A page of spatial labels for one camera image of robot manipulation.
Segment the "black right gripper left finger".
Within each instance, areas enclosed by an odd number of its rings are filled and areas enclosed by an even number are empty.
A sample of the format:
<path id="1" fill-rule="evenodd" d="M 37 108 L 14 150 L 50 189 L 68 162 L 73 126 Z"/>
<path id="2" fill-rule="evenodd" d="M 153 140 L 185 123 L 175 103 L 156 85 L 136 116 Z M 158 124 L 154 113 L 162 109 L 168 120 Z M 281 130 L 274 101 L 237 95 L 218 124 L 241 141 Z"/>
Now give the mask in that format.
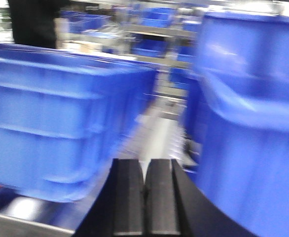
<path id="1" fill-rule="evenodd" d="M 137 159 L 114 159 L 94 204 L 74 237 L 143 237 L 144 181 Z"/>

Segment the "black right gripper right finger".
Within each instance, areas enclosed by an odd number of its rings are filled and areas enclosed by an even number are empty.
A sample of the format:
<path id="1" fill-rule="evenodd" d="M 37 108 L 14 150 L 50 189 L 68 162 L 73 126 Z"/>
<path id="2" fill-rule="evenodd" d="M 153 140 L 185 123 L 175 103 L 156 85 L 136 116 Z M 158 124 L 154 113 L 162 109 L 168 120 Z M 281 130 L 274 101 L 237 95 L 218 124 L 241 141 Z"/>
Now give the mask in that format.
<path id="1" fill-rule="evenodd" d="M 252 237 L 213 205 L 175 159 L 150 161 L 145 180 L 148 237 Z"/>

